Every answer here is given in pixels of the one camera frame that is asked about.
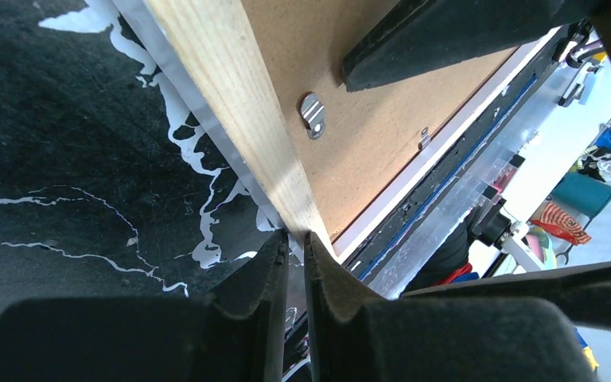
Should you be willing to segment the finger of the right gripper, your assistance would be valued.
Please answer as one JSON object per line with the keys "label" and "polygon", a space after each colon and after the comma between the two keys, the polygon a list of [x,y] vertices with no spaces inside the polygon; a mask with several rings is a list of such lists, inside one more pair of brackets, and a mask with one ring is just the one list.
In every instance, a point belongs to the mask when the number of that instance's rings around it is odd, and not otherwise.
{"label": "finger of the right gripper", "polygon": [[393,84],[535,41],[579,22],[599,1],[398,2],[342,61],[348,92]]}
{"label": "finger of the right gripper", "polygon": [[540,298],[574,324],[611,331],[611,261],[412,291],[406,298]]}

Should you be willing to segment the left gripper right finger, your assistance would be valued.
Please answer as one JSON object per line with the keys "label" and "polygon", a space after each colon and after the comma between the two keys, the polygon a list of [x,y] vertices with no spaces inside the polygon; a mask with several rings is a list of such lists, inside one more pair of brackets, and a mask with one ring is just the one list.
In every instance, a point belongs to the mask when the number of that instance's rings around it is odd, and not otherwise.
{"label": "left gripper right finger", "polygon": [[315,381],[595,381],[574,327],[538,298],[387,300],[305,238]]}

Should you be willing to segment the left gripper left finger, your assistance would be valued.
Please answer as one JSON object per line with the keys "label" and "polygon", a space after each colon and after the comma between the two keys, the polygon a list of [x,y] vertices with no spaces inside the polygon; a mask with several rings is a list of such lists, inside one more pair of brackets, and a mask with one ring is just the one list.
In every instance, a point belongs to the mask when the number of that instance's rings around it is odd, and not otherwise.
{"label": "left gripper left finger", "polygon": [[0,315],[0,381],[279,381],[288,236],[190,298],[30,299]]}

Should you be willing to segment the wooden picture frame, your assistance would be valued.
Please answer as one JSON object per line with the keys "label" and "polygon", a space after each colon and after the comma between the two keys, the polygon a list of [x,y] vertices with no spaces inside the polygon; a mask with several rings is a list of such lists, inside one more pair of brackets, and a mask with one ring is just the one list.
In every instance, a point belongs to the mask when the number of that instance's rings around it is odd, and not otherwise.
{"label": "wooden picture frame", "polygon": [[[268,217],[297,241],[316,232],[343,263],[333,246],[341,235],[327,233],[245,2],[118,1],[116,7]],[[519,47],[510,48],[510,56]],[[421,131],[411,160],[486,81],[437,132]]]}

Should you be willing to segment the brown fibreboard backing board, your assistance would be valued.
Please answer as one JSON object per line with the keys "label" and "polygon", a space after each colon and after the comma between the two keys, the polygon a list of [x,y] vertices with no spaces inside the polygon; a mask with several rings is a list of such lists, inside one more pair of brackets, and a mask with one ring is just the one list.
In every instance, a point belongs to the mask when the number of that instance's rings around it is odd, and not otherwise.
{"label": "brown fibreboard backing board", "polygon": [[409,80],[348,92],[344,56],[391,1],[244,4],[317,207],[337,238],[510,56],[505,49]]}

